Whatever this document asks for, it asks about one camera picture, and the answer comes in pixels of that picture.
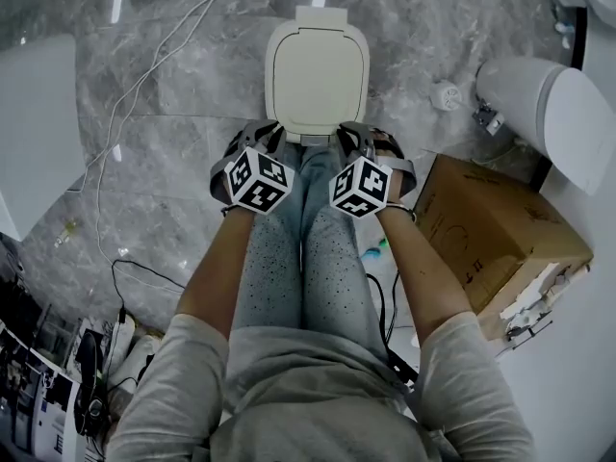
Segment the white wall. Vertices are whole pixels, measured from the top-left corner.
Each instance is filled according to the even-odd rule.
[[[616,438],[616,160],[589,197],[554,168],[542,194],[595,253],[554,323],[501,360],[541,461],[596,461]]]

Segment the sleeve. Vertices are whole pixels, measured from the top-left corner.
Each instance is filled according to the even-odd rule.
[[[191,460],[216,430],[228,344],[210,325],[176,315],[112,437],[107,459]]]
[[[418,421],[442,430],[466,461],[535,460],[530,432],[474,313],[452,317],[422,346]]]

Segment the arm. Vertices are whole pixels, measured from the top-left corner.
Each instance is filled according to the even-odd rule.
[[[398,265],[422,345],[447,319],[471,311],[471,304],[453,272],[407,213],[387,208],[380,211],[377,217]]]
[[[191,460],[218,427],[227,341],[253,220],[243,208],[225,218],[119,421],[109,460]]]
[[[455,275],[407,213],[389,208],[377,216],[422,345],[418,421],[443,430],[464,460],[534,460],[532,436]]]
[[[205,321],[227,339],[253,221],[254,213],[242,207],[227,215],[175,312]]]

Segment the cardboard box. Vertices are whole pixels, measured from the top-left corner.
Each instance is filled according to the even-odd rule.
[[[550,203],[490,169],[439,155],[415,207],[418,226],[465,289],[484,334],[541,274],[544,292],[593,253]]]

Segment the toilet lid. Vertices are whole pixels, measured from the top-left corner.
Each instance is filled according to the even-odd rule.
[[[298,7],[273,33],[266,58],[268,117],[299,136],[329,136],[361,121],[370,73],[368,45],[347,11]]]
[[[546,103],[544,139],[554,165],[593,194],[616,147],[616,118],[586,75],[574,68],[558,74]]]

